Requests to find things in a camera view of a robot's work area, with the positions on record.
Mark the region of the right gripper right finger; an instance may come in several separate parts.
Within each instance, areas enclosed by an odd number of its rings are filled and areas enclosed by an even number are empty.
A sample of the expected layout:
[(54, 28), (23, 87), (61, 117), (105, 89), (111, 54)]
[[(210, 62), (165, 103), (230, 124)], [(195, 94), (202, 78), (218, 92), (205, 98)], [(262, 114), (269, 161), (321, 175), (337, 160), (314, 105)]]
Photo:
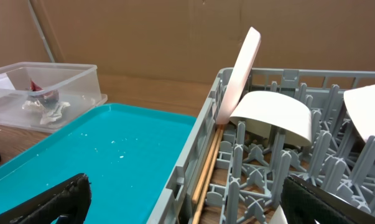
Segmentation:
[(284, 179), (280, 206), (288, 224), (375, 224), (375, 217), (296, 177)]

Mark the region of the white plate with peanut shells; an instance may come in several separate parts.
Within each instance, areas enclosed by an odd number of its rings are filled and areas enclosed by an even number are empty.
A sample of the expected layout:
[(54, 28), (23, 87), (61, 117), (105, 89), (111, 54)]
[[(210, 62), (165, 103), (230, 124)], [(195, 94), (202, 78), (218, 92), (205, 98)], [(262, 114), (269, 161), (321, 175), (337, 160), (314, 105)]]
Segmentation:
[(260, 43), (261, 34), (255, 28), (250, 27), (231, 72), (223, 100), (220, 104), (216, 124), (227, 124), (229, 122), (229, 117), (237, 106), (244, 90)]

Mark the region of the red snack wrapper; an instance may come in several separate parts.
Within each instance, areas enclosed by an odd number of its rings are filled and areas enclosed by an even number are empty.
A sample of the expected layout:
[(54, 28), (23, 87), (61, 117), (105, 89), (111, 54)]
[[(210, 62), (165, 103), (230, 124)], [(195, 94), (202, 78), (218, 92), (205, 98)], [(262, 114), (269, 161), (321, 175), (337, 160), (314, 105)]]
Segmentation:
[[(43, 88), (39, 87), (35, 82), (30, 79), (30, 91), (42, 91)], [(38, 101), (44, 106), (50, 106), (58, 103), (59, 101), (59, 92), (58, 90), (48, 91), (40, 95), (29, 95), (27, 98), (29, 101)]]

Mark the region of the white bowl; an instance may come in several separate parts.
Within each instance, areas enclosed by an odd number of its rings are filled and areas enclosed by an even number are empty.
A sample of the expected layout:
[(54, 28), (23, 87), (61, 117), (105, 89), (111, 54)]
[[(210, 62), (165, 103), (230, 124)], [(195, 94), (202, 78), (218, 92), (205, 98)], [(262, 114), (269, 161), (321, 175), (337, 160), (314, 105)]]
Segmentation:
[(285, 143), (296, 146), (312, 144), (312, 114), (299, 100), (272, 91), (252, 91), (244, 95), (229, 120), (246, 123), (246, 130), (268, 138), (271, 127), (285, 130)]

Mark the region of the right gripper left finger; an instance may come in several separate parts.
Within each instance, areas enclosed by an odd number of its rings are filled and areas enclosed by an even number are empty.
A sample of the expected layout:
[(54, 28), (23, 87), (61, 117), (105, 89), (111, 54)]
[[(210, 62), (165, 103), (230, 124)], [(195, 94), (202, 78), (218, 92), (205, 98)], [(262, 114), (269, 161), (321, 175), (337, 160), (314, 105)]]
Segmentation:
[(0, 214), (0, 223), (83, 223), (91, 205), (91, 187), (79, 173)]

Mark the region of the white tissue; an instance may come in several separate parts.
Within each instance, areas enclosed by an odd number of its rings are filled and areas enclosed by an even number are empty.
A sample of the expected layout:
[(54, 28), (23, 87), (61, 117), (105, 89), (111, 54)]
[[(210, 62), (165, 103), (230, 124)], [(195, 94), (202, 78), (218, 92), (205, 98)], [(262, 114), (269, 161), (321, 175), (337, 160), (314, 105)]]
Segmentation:
[(64, 109), (68, 107), (70, 107), (70, 103), (64, 101), (42, 104), (39, 100), (27, 100), (22, 105), (23, 110), (30, 111), (38, 116), (39, 124), (41, 125), (60, 120), (63, 116)]

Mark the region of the wooden chopstick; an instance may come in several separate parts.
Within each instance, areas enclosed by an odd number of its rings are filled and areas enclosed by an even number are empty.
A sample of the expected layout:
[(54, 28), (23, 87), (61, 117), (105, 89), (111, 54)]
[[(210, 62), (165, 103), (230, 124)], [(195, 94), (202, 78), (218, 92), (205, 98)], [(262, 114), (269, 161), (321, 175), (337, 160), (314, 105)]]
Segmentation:
[(219, 151), (219, 148), (220, 148), (220, 142), (221, 142), (222, 135), (223, 135), (223, 132), (224, 132), (224, 126), (223, 125), (220, 125), (220, 126), (221, 126), (221, 132), (220, 132), (219, 138), (217, 139), (217, 143), (216, 143), (216, 146), (215, 146), (215, 151), (214, 151), (213, 157), (211, 158), (209, 171), (207, 173), (203, 188), (201, 190), (201, 194), (200, 194), (198, 203), (196, 205), (194, 205), (195, 206), (195, 212), (193, 214), (192, 224), (198, 224), (199, 223), (200, 216), (201, 216), (201, 213), (202, 213), (202, 210), (203, 210), (203, 205), (205, 203), (206, 193), (207, 193), (207, 190), (208, 190), (208, 187), (209, 187), (209, 184), (210, 184), (213, 169), (214, 169), (215, 164), (216, 164), (218, 151)]
[(213, 138), (212, 144), (210, 146), (210, 150), (207, 154), (207, 157), (205, 158), (205, 163), (204, 163), (203, 168), (201, 170), (201, 175), (200, 175), (200, 178), (198, 180), (196, 189), (195, 189), (195, 191), (193, 193), (193, 196), (192, 196), (192, 202), (193, 202), (194, 205), (196, 205), (198, 203), (198, 200), (199, 200), (199, 197), (200, 197), (200, 194), (201, 194), (201, 190), (203, 188), (207, 173), (209, 171), (211, 158), (213, 157), (213, 154), (214, 154), (214, 151), (215, 151), (217, 139), (220, 136), (220, 132), (221, 132), (221, 126), (218, 126), (217, 129), (216, 129), (215, 136)]

